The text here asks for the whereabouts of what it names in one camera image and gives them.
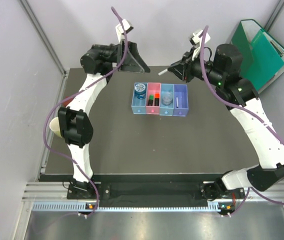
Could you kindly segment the orange cap highlighter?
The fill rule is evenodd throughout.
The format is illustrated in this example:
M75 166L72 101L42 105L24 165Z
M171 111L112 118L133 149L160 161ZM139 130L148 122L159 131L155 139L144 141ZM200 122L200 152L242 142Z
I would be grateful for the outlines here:
M160 105L160 94L157 92L154 95L154 106L158 107Z

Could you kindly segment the pink plastic bin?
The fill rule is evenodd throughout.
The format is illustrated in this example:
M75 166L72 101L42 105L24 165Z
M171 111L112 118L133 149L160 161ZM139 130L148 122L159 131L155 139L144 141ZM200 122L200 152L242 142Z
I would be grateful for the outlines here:
M159 106L148 106L148 99L149 95L153 95L155 97L155 93L161 94L161 83L159 82L149 82L147 84L147 91L146 91L146 113L149 115L159 115L160 114L160 100Z

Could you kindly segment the blue cap whiteboard marker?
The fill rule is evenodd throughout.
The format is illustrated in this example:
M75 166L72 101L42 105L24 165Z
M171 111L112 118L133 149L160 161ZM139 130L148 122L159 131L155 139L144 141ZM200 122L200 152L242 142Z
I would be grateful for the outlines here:
M179 98L178 97L176 97L175 99L175 107L179 108Z

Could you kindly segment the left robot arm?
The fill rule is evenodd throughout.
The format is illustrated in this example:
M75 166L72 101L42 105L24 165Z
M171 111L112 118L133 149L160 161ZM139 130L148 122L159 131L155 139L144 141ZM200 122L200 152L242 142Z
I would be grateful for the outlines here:
M90 180L93 170L90 163L89 144L94 129L89 113L99 93L112 77L113 64L121 72L149 73L151 70L139 54L135 42L121 42L117 45L92 45L80 58L80 64L87 74L79 95L57 113L59 130L67 144L73 164L73 177L68 187L68 199L84 200L97 196L96 187Z

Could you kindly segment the clear staples box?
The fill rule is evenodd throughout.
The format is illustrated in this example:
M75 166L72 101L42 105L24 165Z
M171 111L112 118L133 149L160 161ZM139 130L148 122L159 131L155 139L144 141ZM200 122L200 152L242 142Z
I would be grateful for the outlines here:
M173 94L169 91L162 93L161 95L161 103L164 106L169 106L173 102Z

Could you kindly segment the purple plastic bin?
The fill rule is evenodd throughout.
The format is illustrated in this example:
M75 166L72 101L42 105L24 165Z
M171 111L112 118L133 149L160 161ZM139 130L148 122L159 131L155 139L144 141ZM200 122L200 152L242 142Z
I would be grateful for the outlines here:
M176 108L176 98L178 97L179 108ZM174 110L173 116L186 117L189 112L188 87L186 84L174 84Z

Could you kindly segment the blue slime jar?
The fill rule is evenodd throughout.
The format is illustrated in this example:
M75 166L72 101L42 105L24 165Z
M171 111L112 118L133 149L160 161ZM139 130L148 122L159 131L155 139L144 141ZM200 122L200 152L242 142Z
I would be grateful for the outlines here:
M147 84L143 82L138 82L134 85L134 96L139 99L143 100L146 98L147 93Z

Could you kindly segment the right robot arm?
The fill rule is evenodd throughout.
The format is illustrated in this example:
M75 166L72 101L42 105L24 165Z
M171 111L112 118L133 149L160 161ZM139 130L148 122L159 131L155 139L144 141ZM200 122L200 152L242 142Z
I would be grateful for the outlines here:
M230 170L213 187L221 198L235 189L251 188L258 195L284 180L284 141L274 130L253 84L240 76L243 56L238 48L224 43L216 48L213 61L205 61L204 47L192 47L168 71L183 82L205 81L242 126L258 157L256 166Z

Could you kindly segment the green cap highlighter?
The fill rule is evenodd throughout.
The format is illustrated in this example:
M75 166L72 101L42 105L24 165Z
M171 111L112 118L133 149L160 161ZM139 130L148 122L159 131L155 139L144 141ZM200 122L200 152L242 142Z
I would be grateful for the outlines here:
M154 103L154 96L150 94L148 97L147 106L153 106L153 103Z

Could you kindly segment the black cap whiteboard marker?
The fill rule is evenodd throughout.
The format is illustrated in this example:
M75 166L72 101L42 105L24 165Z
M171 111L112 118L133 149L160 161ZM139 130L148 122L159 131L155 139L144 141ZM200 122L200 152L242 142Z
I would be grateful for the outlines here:
M159 72L158 75L161 76L168 72L168 69L164 69L163 71Z

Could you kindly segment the brown box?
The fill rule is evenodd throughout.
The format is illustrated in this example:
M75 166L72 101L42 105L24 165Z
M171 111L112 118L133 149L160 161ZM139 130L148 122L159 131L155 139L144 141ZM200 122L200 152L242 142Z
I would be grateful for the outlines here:
M64 107L66 107L70 102L72 102L72 100L73 100L74 98L72 97L72 98L70 98L70 99L64 99L64 102L62 103L62 105L64 106Z

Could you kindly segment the light blue bin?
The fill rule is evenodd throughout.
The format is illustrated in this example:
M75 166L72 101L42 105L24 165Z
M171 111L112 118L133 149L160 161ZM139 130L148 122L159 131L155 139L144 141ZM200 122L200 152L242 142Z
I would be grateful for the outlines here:
M133 86L133 95L132 95L132 102L131 102L132 112L135 115L145 115L147 113L146 112L147 94L146 94L145 99L137 99L134 94L134 86Z
M169 83L162 83L161 84L161 91L160 91L160 116L172 116L174 112L174 101L168 106L162 104L162 93L164 92L171 92L173 94L174 99L174 85Z

